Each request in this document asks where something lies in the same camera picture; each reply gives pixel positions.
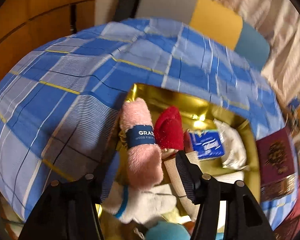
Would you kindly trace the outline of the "beige sock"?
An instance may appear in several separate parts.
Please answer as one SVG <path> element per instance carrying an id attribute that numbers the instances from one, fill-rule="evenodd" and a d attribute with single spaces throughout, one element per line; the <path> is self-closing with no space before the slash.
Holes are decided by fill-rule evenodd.
<path id="1" fill-rule="evenodd" d="M 199 205 L 194 205 L 192 201 L 187 198 L 186 192 L 184 190 L 181 178 L 179 176 L 175 158 L 164 161 L 167 174 L 169 176 L 170 182 L 177 194 L 178 200 L 183 207 L 184 211 L 181 213 L 186 213 L 190 219 L 195 222 L 198 216 Z"/>

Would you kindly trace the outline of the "blue tissue packet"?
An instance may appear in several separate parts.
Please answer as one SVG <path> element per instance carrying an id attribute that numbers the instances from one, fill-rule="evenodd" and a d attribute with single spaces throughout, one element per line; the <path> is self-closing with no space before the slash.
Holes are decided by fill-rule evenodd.
<path id="1" fill-rule="evenodd" d="M 222 157 L 225 152 L 216 129 L 188 131 L 189 150 L 196 151 L 199 160 Z"/>

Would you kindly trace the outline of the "pink towel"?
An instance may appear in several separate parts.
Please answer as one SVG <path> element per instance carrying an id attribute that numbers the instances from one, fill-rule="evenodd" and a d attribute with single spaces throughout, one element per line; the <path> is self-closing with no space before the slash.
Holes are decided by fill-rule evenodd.
<path id="1" fill-rule="evenodd" d="M 150 111 L 142 98 L 123 104 L 120 128 L 126 136 L 130 186 L 143 191 L 160 184 L 164 177 L 161 149 L 155 141 Z"/>

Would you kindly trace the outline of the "white work glove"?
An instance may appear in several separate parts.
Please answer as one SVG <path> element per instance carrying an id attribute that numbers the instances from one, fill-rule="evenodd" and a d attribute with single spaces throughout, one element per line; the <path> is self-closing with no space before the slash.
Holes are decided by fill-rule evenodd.
<path id="1" fill-rule="evenodd" d="M 171 212 L 176 204 L 177 198 L 167 184 L 139 191 L 113 182 L 110 193 L 101 206 L 123 224 L 135 221 L 151 227 L 161 215 Z"/>

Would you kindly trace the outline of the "white mesh pouch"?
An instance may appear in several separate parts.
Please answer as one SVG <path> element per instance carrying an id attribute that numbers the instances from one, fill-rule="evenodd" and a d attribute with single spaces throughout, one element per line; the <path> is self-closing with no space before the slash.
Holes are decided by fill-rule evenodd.
<path id="1" fill-rule="evenodd" d="M 224 149 L 224 155 L 221 156 L 223 167 L 237 171 L 242 170 L 246 167 L 247 154 L 239 133 L 225 122 L 217 119 L 214 119 L 213 122 L 217 127 Z"/>

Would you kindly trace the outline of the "red knit item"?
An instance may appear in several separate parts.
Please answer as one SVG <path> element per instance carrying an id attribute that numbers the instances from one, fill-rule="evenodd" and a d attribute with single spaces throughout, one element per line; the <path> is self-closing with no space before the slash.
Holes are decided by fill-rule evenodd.
<path id="1" fill-rule="evenodd" d="M 177 107 L 170 106 L 159 115 L 154 126 L 154 136 L 162 150 L 184 149 L 182 119 Z"/>

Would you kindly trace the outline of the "teal plush ball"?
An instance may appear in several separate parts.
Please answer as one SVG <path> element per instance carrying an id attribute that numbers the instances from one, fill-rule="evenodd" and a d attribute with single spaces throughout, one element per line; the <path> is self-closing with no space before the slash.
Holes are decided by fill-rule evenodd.
<path id="1" fill-rule="evenodd" d="M 187 229 L 176 223 L 160 221 L 145 234 L 145 240 L 189 240 Z"/>

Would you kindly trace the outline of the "gold tray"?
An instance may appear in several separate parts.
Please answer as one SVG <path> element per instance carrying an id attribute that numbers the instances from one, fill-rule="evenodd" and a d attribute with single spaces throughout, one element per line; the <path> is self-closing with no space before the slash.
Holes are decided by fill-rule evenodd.
<path id="1" fill-rule="evenodd" d="M 260 172 L 258 164 L 258 153 L 255 144 L 253 132 L 250 128 L 249 121 L 225 108 L 210 103 L 204 99 L 192 96 L 189 94 L 178 93 L 172 90 L 154 87 L 146 84 L 135 83 L 128 92 L 125 101 L 134 101 L 136 98 L 142 98 L 150 111 L 153 124 L 157 121 L 159 115 L 168 107 L 175 106 L 179 109 L 182 119 L 183 132 L 186 130 L 202 130 L 216 129 L 214 119 L 227 123 L 234 128 L 240 135 L 247 154 L 246 167 L 242 170 L 244 183 L 249 187 L 249 190 L 260 203 Z M 120 112 L 117 117 L 113 129 L 110 134 L 108 148 L 117 150 L 120 154 L 120 165 L 115 180 L 120 184 L 126 184 L 127 178 L 127 147 L 125 142 L 125 134 L 120 128 Z M 174 158 L 171 155 L 162 161 L 162 170 L 164 173 L 163 181 L 160 185 L 169 185 L 172 194 L 177 198 L 176 207 L 169 213 L 161 215 L 161 220 L 166 220 L 172 223 L 184 223 L 190 219 L 186 213 L 181 213 L 183 210 L 177 194 L 170 182 L 166 171 L 164 161 Z M 225 176 L 225 174 L 235 174 L 237 171 L 223 168 L 220 158 L 198 160 L 196 164 L 200 167 L 203 173 L 208 173 L 216 178 L 216 176 Z M 141 239 L 133 230 L 137 227 L 135 222 L 122 224 L 114 216 L 106 211 L 102 211 L 99 215 L 101 229 L 104 239 Z"/>

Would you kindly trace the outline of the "blue plaid tablecloth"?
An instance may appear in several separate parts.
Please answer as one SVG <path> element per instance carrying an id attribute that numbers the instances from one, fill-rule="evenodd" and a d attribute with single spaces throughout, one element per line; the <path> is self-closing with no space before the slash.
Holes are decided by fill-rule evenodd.
<path id="1" fill-rule="evenodd" d="M 22 220 L 48 182 L 96 166 L 135 83 L 229 109 L 249 120 L 256 139 L 285 125 L 250 62 L 181 22 L 132 19 L 59 38 L 0 81 L 0 192 Z"/>

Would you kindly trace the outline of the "pink cardboard box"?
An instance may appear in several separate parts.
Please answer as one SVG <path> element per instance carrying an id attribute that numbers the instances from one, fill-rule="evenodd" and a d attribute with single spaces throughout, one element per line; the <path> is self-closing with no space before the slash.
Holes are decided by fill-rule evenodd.
<path id="1" fill-rule="evenodd" d="M 294 191 L 296 180 L 289 129 L 284 127 L 256 141 L 261 177 L 261 201 Z"/>

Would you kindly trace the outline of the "patterned beige curtain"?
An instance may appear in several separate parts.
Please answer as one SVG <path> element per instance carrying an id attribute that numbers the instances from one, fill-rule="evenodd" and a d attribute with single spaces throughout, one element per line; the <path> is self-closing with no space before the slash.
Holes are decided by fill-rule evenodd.
<path id="1" fill-rule="evenodd" d="M 238 13 L 270 45 L 262 69 L 280 100 L 300 98 L 300 14 L 290 0 L 217 0 Z"/>

